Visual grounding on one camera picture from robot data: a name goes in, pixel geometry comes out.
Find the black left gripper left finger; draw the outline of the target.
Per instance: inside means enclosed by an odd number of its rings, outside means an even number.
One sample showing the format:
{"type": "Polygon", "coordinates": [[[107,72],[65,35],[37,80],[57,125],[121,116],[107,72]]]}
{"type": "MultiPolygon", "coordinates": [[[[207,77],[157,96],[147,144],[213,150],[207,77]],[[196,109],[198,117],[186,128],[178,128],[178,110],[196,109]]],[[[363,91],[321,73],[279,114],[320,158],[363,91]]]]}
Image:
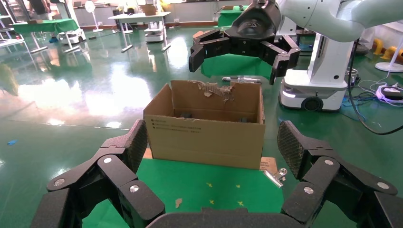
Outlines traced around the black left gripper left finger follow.
{"type": "Polygon", "coordinates": [[[144,120],[127,134],[105,140],[92,158],[48,183],[31,227],[80,228],[105,200],[129,227],[147,227],[165,213],[164,203],[137,176],[147,145],[144,120]]]}

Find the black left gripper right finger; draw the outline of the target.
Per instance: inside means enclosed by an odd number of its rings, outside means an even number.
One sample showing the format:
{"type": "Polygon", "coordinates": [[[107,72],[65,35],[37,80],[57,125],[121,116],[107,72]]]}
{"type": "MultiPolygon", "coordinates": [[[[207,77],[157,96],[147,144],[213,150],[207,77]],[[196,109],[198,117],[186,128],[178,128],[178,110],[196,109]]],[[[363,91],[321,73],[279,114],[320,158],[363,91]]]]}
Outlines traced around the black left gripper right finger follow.
{"type": "Polygon", "coordinates": [[[280,123],[277,144],[299,181],[282,214],[308,228],[329,201],[359,228],[402,227],[403,200],[393,184],[346,162],[326,141],[303,135],[291,121],[280,123]]]}

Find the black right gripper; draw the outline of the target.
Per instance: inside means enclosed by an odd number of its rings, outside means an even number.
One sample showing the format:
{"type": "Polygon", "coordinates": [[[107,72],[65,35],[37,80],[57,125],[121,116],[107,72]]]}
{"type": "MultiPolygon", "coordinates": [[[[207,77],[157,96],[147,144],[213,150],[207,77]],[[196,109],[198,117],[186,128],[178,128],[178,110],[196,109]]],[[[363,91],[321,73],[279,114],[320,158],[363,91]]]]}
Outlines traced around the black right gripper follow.
{"type": "Polygon", "coordinates": [[[301,49],[288,36],[274,38],[281,22],[281,13],[274,0],[254,0],[230,27],[230,38],[214,29],[198,32],[190,48],[188,66],[195,72],[205,59],[225,54],[260,57],[271,66],[269,84],[285,77],[297,65],[301,49]]]}

